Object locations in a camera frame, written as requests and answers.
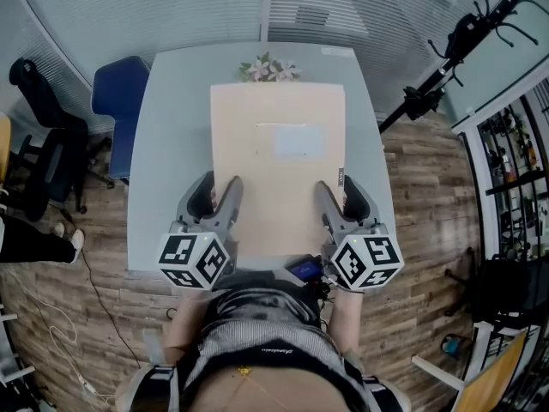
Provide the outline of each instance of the black pants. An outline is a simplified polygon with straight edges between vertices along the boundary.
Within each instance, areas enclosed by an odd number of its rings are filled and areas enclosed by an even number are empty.
[[[0,263],[55,261],[72,263],[76,250],[69,241],[53,233],[41,233],[30,224],[2,215],[4,224]]]

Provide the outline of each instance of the person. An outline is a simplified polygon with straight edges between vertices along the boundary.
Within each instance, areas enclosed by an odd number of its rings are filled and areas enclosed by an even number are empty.
[[[363,294],[338,287],[324,332],[310,286],[269,272],[235,276],[239,283],[217,292],[184,291],[165,336],[166,364],[126,379],[118,412],[410,410],[406,396],[361,373]]]
[[[0,263],[73,264],[84,246],[84,232],[77,229],[69,241],[63,239],[64,232],[62,222],[55,226],[54,233],[41,233],[27,222],[0,215]]]

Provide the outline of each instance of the blue object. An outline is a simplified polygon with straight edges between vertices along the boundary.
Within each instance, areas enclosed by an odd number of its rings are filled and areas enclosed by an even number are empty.
[[[323,270],[318,266],[317,260],[309,255],[288,265],[286,270],[303,282],[315,281],[323,275]]]
[[[470,346],[471,339],[457,334],[447,334],[440,343],[440,349],[456,360],[460,360],[462,355],[467,354]]]
[[[139,57],[127,57],[95,72],[92,110],[114,118],[109,175],[114,179],[130,176],[131,155],[136,138],[149,69]]]

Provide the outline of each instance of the wooden floor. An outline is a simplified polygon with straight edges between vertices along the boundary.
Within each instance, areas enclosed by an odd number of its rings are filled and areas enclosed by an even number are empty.
[[[397,236],[406,265],[387,287],[365,296],[360,352],[369,372],[393,382],[411,397],[413,410],[436,411],[454,392],[413,367],[410,357],[421,354],[462,375],[464,362],[446,358],[438,346],[450,332],[463,336],[472,333],[467,315],[443,315],[461,292],[443,273],[449,268],[465,274],[467,247],[478,249],[473,180],[461,141],[436,115],[414,124],[401,119],[383,135],[383,144]],[[105,170],[104,163],[97,169]],[[86,233],[84,251],[94,283],[125,341],[144,361],[142,330],[161,331],[168,322],[166,309],[175,307],[177,299],[163,280],[132,276],[126,271],[127,188],[117,182],[108,191],[89,181],[86,205],[85,215],[73,212],[72,203],[68,209]],[[58,210],[50,207],[40,228],[50,230],[61,220]],[[78,329],[77,344],[65,339],[61,342],[84,378],[98,393],[110,395],[118,382],[136,369],[136,363],[98,303],[82,260],[75,265],[3,264],[0,293],[7,312],[20,317],[9,323],[17,351],[28,365],[36,367],[37,384],[44,387],[45,397],[57,405],[57,410],[108,409],[103,400],[80,387],[69,363],[51,342],[37,306],[14,275],[73,320]],[[40,309],[49,325],[72,335],[63,315],[42,305]]]

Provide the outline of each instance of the cardboard sheet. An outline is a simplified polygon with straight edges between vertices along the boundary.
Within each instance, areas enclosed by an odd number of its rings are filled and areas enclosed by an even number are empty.
[[[211,87],[218,200],[233,176],[244,183],[232,229],[238,255],[318,254],[327,238],[313,190],[323,180],[341,206],[345,166],[342,86],[260,82]]]

